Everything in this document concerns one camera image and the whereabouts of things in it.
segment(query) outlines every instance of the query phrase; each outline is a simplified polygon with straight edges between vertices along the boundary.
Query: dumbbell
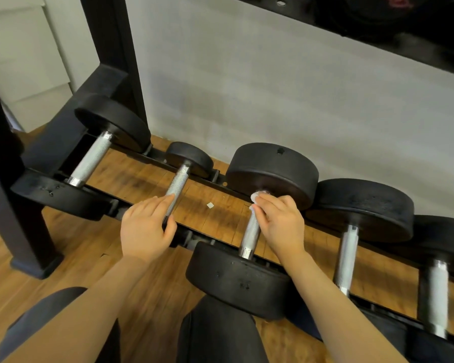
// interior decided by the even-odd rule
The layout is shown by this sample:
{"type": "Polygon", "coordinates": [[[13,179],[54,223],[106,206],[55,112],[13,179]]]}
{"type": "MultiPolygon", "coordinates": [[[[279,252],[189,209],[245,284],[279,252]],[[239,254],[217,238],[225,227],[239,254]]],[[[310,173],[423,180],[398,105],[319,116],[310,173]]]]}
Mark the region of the dumbbell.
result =
{"type": "Polygon", "coordinates": [[[30,172],[12,186],[12,191],[44,206],[89,220],[100,220],[111,207],[105,197],[83,187],[109,147],[114,143],[135,152],[150,144],[150,130],[138,115],[114,100],[87,96],[74,110],[77,119],[97,135],[72,175],[62,182],[30,172]]]}
{"type": "Polygon", "coordinates": [[[413,238],[384,250],[422,265],[419,269],[417,319],[424,329],[446,338],[449,272],[454,273],[454,219],[416,215],[413,238]]]}
{"type": "MultiPolygon", "coordinates": [[[[287,147],[251,143],[235,152],[225,174],[227,186],[244,195],[266,191],[290,195],[299,209],[314,198],[318,170],[302,154],[287,147]]],[[[208,295],[252,315],[269,320],[284,317],[289,276],[253,260],[260,228],[251,214],[237,252],[199,242],[186,271],[187,279],[208,295]]]]}
{"type": "Polygon", "coordinates": [[[175,176],[173,177],[166,195],[175,194],[175,199],[166,211],[165,220],[171,215],[175,203],[178,200],[178,196],[182,193],[185,183],[190,174],[199,176],[202,178],[208,178],[213,170],[213,160],[208,154],[198,147],[176,141],[171,143],[165,153],[165,159],[168,164],[178,168],[175,176]]]}
{"type": "Polygon", "coordinates": [[[412,238],[413,202],[381,183],[353,178],[318,183],[306,219],[342,233],[333,282],[349,295],[358,239],[393,243],[412,238]]]}

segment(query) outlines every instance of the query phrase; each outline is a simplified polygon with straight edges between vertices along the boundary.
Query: white wall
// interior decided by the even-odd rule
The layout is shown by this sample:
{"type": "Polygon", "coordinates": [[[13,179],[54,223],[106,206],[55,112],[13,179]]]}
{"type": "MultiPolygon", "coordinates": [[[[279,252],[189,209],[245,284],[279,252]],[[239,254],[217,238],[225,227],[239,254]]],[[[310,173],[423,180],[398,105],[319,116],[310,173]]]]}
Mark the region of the white wall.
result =
{"type": "Polygon", "coordinates": [[[45,14],[76,91],[99,65],[80,0],[45,0],[45,14]]]}
{"type": "Polygon", "coordinates": [[[126,0],[153,134],[254,141],[454,217],[454,75],[236,0],[126,0]]]}

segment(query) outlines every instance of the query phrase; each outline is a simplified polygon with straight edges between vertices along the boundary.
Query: hand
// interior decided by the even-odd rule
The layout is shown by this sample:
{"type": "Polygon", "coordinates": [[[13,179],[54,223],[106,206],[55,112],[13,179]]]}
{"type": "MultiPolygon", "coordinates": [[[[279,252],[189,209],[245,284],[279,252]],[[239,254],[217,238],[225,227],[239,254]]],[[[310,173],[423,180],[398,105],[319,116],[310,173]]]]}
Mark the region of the hand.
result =
{"type": "Polygon", "coordinates": [[[304,254],[304,219],[292,197],[260,193],[256,202],[252,207],[260,230],[281,263],[304,254]]]}
{"type": "Polygon", "coordinates": [[[121,221],[123,256],[134,256],[147,263],[157,259],[170,245],[177,223],[170,215],[163,231],[162,222],[175,195],[157,196],[130,207],[121,221]]]}

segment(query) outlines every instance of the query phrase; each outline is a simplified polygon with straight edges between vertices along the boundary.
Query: left hand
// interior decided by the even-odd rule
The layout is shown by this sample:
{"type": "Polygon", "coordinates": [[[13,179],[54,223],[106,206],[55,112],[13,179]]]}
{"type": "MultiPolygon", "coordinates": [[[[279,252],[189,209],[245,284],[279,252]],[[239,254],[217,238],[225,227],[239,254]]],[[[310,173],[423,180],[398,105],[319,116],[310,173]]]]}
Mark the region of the left hand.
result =
{"type": "Polygon", "coordinates": [[[177,223],[170,215],[165,231],[162,222],[175,195],[157,196],[130,207],[121,221],[123,256],[134,256],[149,263],[157,259],[170,245],[177,223]]]}

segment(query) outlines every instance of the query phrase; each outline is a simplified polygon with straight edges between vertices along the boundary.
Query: dumbbell rack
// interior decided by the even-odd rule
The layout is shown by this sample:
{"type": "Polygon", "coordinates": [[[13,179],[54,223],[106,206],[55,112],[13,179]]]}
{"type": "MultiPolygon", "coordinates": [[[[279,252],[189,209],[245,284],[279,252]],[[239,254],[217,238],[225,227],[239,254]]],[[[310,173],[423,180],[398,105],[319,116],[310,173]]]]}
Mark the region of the dumbbell rack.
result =
{"type": "MultiPolygon", "coordinates": [[[[84,157],[95,137],[75,118],[73,110],[88,94],[94,92],[112,98],[135,111],[146,122],[145,107],[139,84],[131,32],[124,0],[82,0],[91,34],[94,38],[101,64],[74,93],[43,132],[21,155],[16,137],[10,132],[0,104],[0,235],[12,253],[11,265],[36,278],[45,278],[61,263],[63,256],[55,249],[44,219],[42,206],[14,194],[10,187],[18,178],[27,176],[54,177],[64,180],[84,157]]],[[[153,164],[165,170],[176,172],[176,168],[165,163],[165,153],[149,146],[143,153],[132,152],[113,145],[131,158],[142,163],[153,164]]],[[[191,176],[195,182],[214,188],[245,201],[250,199],[224,185],[225,176],[214,171],[209,178],[191,176]]],[[[124,212],[132,205],[127,201],[107,194],[90,186],[86,187],[110,199],[111,207],[105,215],[121,220],[124,212]]],[[[308,220],[307,225],[337,237],[332,229],[308,220]]],[[[204,241],[224,250],[237,251],[235,246],[213,239],[203,233],[178,224],[172,246],[192,248],[196,242],[204,241]]],[[[368,248],[390,258],[419,268],[421,265],[402,259],[384,250],[383,244],[371,244],[360,240],[361,247],[368,248]]],[[[263,266],[286,273],[275,263],[262,257],[253,260],[263,266]]],[[[446,340],[431,335],[422,329],[422,324],[410,317],[399,314],[366,299],[350,296],[351,300],[387,337],[387,339],[412,361],[421,361],[428,349],[432,355],[443,357],[442,362],[454,362],[454,335],[446,340]]],[[[293,290],[287,305],[287,318],[303,331],[321,339],[316,325],[293,290]]]]}

